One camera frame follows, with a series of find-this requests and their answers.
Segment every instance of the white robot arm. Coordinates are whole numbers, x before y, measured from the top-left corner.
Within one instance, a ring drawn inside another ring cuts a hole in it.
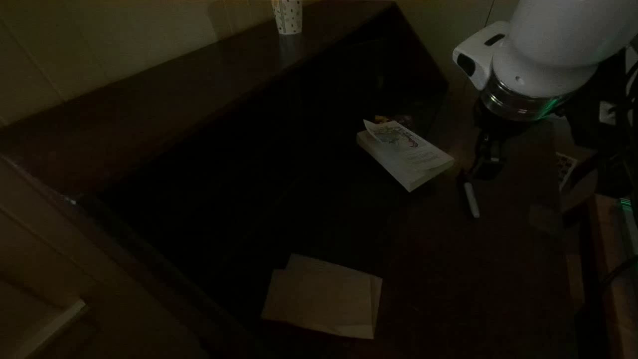
[[[493,114],[535,121],[584,85],[638,33],[638,0],[521,0],[454,49]]]

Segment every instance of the beige wall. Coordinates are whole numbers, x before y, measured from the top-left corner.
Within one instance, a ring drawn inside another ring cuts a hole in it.
[[[459,87],[452,49],[485,24],[493,0],[397,2]],[[516,2],[494,0],[490,22]],[[0,126],[270,18],[270,0],[1,0]]]

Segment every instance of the dark wooden desk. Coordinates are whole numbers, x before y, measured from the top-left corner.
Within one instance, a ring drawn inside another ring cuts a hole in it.
[[[444,81],[395,5],[316,4],[304,13],[311,45],[300,57],[272,53],[279,37],[263,25],[10,126],[0,151],[83,205],[105,203],[139,234],[107,228],[123,246],[144,261],[135,240],[152,244],[283,356],[574,357],[561,242],[529,221],[533,205],[558,216],[549,125],[512,140],[503,172],[475,183],[479,220],[462,210],[458,166],[408,194],[357,147],[361,117],[417,99],[417,130],[467,164],[471,91],[448,97],[438,111]],[[257,40],[263,47],[254,47]],[[410,50],[398,56],[402,49]],[[385,56],[375,62],[370,54]],[[213,63],[230,72],[212,71]],[[387,74],[380,92],[377,66]],[[331,68],[344,76],[326,78]],[[301,97],[284,116],[264,105],[279,90]],[[262,118],[278,120],[255,120]],[[326,131],[333,123],[339,130]],[[253,129],[244,139],[258,151],[246,153],[259,157],[225,162],[229,142],[216,137],[228,133],[225,126]],[[298,135],[317,128],[315,138]],[[284,135],[265,143],[267,131]],[[291,153],[291,144],[303,151]],[[236,169],[242,176],[225,176]],[[291,252],[383,278],[375,340],[259,320],[271,270]],[[165,264],[148,265],[161,274]]]

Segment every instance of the polka dot cup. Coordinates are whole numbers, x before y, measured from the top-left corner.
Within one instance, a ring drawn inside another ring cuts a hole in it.
[[[277,29],[282,35],[301,33],[303,3],[301,0],[272,0]]]

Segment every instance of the book page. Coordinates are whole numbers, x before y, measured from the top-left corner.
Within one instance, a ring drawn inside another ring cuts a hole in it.
[[[452,160],[445,152],[396,121],[377,125],[364,120],[368,133],[387,149],[388,154],[413,171],[424,171]]]

